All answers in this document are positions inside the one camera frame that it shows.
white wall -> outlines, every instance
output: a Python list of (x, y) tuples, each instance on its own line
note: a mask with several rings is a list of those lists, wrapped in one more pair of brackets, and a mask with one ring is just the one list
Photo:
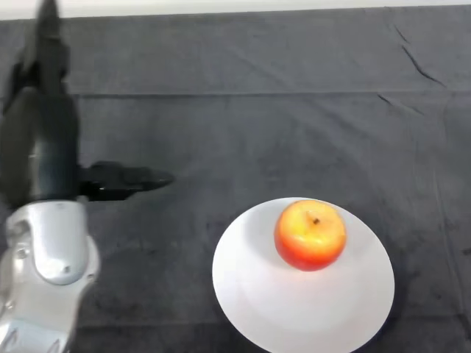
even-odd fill
[[(39, 0), (0, 0), (0, 19), (31, 18)], [(471, 4), (471, 0), (59, 0), (65, 17)]]

dark gray tablecloth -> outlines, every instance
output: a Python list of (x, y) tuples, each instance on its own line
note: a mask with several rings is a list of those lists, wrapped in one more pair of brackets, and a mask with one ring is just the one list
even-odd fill
[[(0, 81), (25, 26), (0, 23)], [(358, 352), (471, 352), (471, 7), (74, 19), (64, 32), (82, 162), (178, 178), (88, 205), (103, 268), (73, 352), (261, 352), (221, 312), (211, 263), (237, 215), (284, 196), (347, 208), (391, 257), (391, 318)]]

apple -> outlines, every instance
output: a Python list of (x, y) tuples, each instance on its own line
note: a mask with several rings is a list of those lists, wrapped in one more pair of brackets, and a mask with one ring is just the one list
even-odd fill
[(290, 204), (278, 218), (275, 246), (291, 266), (314, 271), (333, 263), (345, 248), (347, 233), (341, 216), (324, 202)]

fabric surface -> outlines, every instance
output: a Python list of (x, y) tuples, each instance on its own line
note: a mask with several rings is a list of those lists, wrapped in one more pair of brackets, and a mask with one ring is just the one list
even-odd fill
[[(72, 352), (262, 352), (224, 317), (211, 265), (233, 219), (286, 196), (348, 209), (389, 253), (392, 314), (358, 353), (471, 352), (470, 18), (422, 7), (67, 20), (82, 163), (177, 176), (88, 204), (103, 264)], [(26, 25), (0, 23), (1, 81)]]

white plate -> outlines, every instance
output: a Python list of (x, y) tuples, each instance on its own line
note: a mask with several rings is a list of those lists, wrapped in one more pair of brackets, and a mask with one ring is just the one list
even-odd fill
[(394, 297), (391, 262), (375, 233), (333, 205), (347, 228), (332, 265), (303, 272), (275, 249), (281, 212), (302, 198), (277, 199), (240, 215), (213, 260), (213, 285), (225, 315), (246, 338), (272, 353), (350, 353), (383, 326)]

